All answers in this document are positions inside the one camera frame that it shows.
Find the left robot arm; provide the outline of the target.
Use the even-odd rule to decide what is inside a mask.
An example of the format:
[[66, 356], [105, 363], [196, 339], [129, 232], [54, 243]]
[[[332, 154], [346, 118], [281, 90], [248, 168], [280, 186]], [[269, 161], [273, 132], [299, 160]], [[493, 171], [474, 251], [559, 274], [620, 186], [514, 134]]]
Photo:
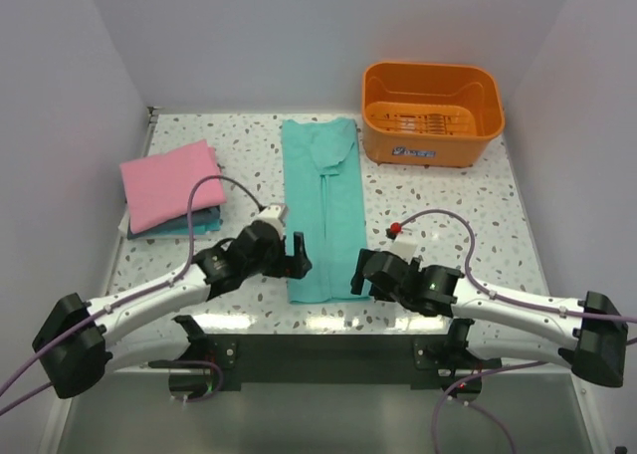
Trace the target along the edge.
[[286, 237], [265, 221], [254, 221], [235, 238], [200, 250], [179, 272], [134, 291], [84, 301], [76, 293], [59, 299], [32, 347], [57, 396], [75, 397], [95, 386], [115, 360], [114, 346], [126, 336], [181, 309], [236, 291], [253, 276], [300, 280], [312, 268], [305, 237]]

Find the mint green t-shirt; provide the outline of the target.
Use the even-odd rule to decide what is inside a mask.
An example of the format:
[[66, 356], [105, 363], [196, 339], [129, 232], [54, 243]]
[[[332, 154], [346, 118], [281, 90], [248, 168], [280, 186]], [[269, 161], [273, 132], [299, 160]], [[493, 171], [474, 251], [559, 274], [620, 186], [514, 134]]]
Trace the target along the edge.
[[305, 236], [313, 267], [288, 282], [292, 304], [352, 301], [350, 281], [367, 246], [356, 122], [282, 125], [285, 203], [289, 232]]

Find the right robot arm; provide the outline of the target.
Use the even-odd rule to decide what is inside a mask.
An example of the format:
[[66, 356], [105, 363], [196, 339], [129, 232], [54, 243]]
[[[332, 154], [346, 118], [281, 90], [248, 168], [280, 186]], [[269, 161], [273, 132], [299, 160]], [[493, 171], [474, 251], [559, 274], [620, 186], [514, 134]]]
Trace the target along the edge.
[[448, 369], [513, 358], [568, 368], [603, 387], [624, 383], [628, 326], [612, 302], [590, 292], [582, 300], [558, 299], [473, 282], [459, 270], [405, 261], [388, 251], [363, 249], [350, 282], [382, 302], [418, 315], [444, 317], [446, 337], [426, 355]]

